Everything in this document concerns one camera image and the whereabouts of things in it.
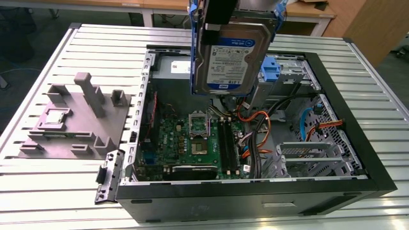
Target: white label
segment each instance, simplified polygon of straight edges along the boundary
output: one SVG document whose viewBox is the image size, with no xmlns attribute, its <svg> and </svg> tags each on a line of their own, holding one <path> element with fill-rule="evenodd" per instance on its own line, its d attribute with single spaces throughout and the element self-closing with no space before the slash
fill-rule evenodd
<svg viewBox="0 0 409 230">
<path fill-rule="evenodd" d="M 242 102 L 242 106 L 249 109 L 250 105 L 246 102 Z"/>
<path fill-rule="evenodd" d="M 173 61 L 170 66 L 170 73 L 190 73 L 190 62 Z"/>
<path fill-rule="evenodd" d="M 249 172 L 250 172 L 250 166 L 245 164 L 245 165 L 242 166 L 242 171 L 245 171 L 245 172 L 249 173 Z"/>
<path fill-rule="evenodd" d="M 245 56 L 253 47 L 212 46 L 206 83 L 241 84 L 248 70 Z"/>
<path fill-rule="evenodd" d="M 140 4 L 134 4 L 134 3 L 122 3 L 122 6 L 141 6 Z"/>
</svg>

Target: aluminum table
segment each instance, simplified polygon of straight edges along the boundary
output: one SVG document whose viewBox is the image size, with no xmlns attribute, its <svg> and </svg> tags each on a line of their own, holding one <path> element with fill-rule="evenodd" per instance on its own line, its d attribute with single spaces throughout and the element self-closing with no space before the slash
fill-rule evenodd
<svg viewBox="0 0 409 230">
<path fill-rule="evenodd" d="M 398 188 L 381 198 L 325 216 L 138 224 L 120 205 L 94 206 L 94 177 L 102 161 L 16 158 L 48 103 L 42 93 L 52 83 L 80 92 L 73 76 L 89 72 L 102 93 L 122 89 L 134 104 L 145 46 L 189 46 L 189 37 L 182 29 L 88 24 L 68 29 L 0 137 L 0 229 L 408 229 L 409 112 L 354 44 L 340 38 L 278 35 L 270 49 L 320 55 Z"/>
</svg>

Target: blue release tab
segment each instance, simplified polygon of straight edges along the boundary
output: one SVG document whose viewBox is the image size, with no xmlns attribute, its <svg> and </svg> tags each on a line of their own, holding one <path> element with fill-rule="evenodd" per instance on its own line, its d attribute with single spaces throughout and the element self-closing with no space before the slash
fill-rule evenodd
<svg viewBox="0 0 409 230">
<path fill-rule="evenodd" d="M 256 41 L 252 39 L 228 38 L 221 37 L 217 45 L 220 46 L 238 46 L 238 47 L 253 47 Z"/>
<path fill-rule="evenodd" d="M 280 77 L 280 65 L 276 62 L 274 57 L 266 57 L 262 61 L 261 72 L 264 74 L 264 80 L 266 82 L 274 82 Z"/>
</svg>

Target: ram slot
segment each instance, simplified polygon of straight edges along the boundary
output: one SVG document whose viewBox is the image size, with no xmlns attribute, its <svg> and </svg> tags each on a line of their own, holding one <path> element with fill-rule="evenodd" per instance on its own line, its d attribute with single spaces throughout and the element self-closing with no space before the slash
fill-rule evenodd
<svg viewBox="0 0 409 230">
<path fill-rule="evenodd" d="M 217 133 L 218 133 L 218 150 L 220 150 L 220 159 L 221 159 L 221 171 L 226 172 L 230 168 L 228 152 L 226 152 L 226 141 L 224 134 L 224 121 L 217 122 Z"/>
<path fill-rule="evenodd" d="M 232 124 L 230 122 L 225 122 L 224 124 L 224 135 L 225 135 L 225 149 L 229 159 L 229 170 L 236 172 L 237 168 L 237 156 L 234 151 L 234 137 L 233 137 L 233 131 L 232 131 Z"/>
</svg>

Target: wooden desk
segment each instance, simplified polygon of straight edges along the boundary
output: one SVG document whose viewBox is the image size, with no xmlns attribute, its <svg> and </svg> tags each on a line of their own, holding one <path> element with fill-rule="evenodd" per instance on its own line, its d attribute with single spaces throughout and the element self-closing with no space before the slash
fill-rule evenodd
<svg viewBox="0 0 409 230">
<path fill-rule="evenodd" d="M 313 3 L 297 1 L 286 6 L 286 21 L 300 23 L 314 23 L 310 36 L 322 36 L 324 31 L 336 17 L 336 13 L 326 6 L 325 10 L 317 10 Z"/>
<path fill-rule="evenodd" d="M 0 0 L 0 6 L 64 10 L 141 13 L 144 25 L 153 27 L 153 14 L 188 14 L 189 0 Z M 314 4 L 296 2 L 286 7 L 286 20 L 316 23 L 310 36 L 321 36 L 330 19 L 336 17 L 329 7 L 314 9 Z"/>
<path fill-rule="evenodd" d="M 145 8 L 181 10 L 188 12 L 189 0 L 142 0 L 142 3 Z"/>
</svg>

